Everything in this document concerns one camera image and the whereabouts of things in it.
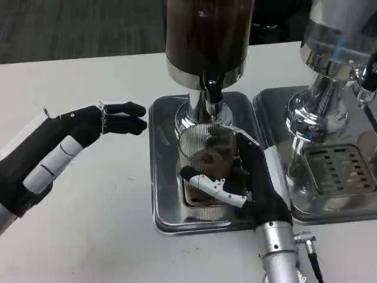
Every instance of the cable connector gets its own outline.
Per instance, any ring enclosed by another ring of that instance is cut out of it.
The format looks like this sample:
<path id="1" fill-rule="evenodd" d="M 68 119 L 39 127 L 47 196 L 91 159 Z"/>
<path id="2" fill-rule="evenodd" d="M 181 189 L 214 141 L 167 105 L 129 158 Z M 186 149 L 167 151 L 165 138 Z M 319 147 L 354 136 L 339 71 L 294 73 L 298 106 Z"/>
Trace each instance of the cable connector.
<path id="1" fill-rule="evenodd" d="M 323 283 L 323 276 L 319 267 L 316 249 L 314 247 L 316 237 L 312 236 L 310 232 L 301 232 L 297 233 L 294 239 L 297 245 L 300 243 L 305 244 L 306 252 L 309 257 L 310 263 L 312 264 L 314 274 L 316 275 L 318 282 Z"/>

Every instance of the black cable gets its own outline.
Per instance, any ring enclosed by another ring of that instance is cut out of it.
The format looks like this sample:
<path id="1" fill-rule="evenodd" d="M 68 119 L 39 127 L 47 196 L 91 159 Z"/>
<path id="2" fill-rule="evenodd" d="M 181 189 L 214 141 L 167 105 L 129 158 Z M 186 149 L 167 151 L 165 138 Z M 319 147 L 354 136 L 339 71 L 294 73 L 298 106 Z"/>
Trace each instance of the black cable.
<path id="1" fill-rule="evenodd" d="M 318 283 L 324 283 L 323 277 L 322 277 L 322 272 L 320 271 L 318 259 L 317 259 L 317 253 L 314 252 L 312 254 L 308 254 L 310 263 L 312 264 L 312 268 L 314 271 L 314 274 L 316 275 L 316 278 L 318 280 Z"/>

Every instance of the metal grate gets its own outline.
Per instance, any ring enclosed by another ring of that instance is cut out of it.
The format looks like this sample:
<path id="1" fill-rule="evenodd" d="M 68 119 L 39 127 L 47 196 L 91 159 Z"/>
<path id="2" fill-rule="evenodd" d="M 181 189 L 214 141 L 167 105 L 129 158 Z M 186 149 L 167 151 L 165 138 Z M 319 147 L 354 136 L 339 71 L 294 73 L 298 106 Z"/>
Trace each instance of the metal grate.
<path id="1" fill-rule="evenodd" d="M 370 193 L 376 183 L 359 149 L 352 144 L 303 149 L 310 174 L 322 195 Z"/>

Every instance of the drip tray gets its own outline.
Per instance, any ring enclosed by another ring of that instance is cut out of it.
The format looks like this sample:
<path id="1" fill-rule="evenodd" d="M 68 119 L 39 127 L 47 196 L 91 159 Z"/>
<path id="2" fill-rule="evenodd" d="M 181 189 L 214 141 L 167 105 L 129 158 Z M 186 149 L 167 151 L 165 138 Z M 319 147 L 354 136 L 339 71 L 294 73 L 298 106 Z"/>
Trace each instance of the drip tray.
<path id="1" fill-rule="evenodd" d="M 307 147 L 303 156 L 321 195 L 372 193 L 376 184 L 359 149 L 352 144 Z"/>
<path id="2" fill-rule="evenodd" d="M 252 220 L 238 208 L 216 202 L 193 202 L 187 198 L 178 176 L 174 118 L 188 99 L 187 95 L 161 97 L 149 109 L 154 222 L 162 233 L 170 235 L 252 229 Z M 247 97 L 241 93 L 224 93 L 224 102 L 233 110 L 234 125 L 256 138 L 255 117 Z"/>

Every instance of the black robotic glove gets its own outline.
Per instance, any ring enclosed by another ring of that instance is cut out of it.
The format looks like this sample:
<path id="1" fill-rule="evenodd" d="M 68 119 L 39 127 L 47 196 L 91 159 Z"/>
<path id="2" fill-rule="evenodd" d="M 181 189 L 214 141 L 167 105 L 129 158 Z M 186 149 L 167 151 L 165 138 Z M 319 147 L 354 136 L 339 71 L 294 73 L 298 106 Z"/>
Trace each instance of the black robotic glove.
<path id="1" fill-rule="evenodd" d="M 236 139 L 242 167 L 249 173 L 244 183 L 252 193 L 252 201 L 245 202 L 243 209 L 253 216 L 256 227 L 270 221 L 292 225 L 291 212 L 273 187 L 263 150 L 242 133 Z"/>
<path id="2" fill-rule="evenodd" d="M 141 134 L 147 128 L 140 119 L 145 113 L 132 102 L 98 103 L 56 118 L 45 110 L 2 151 L 0 204 L 21 217 L 49 193 L 52 181 L 75 155 L 101 134 Z"/>

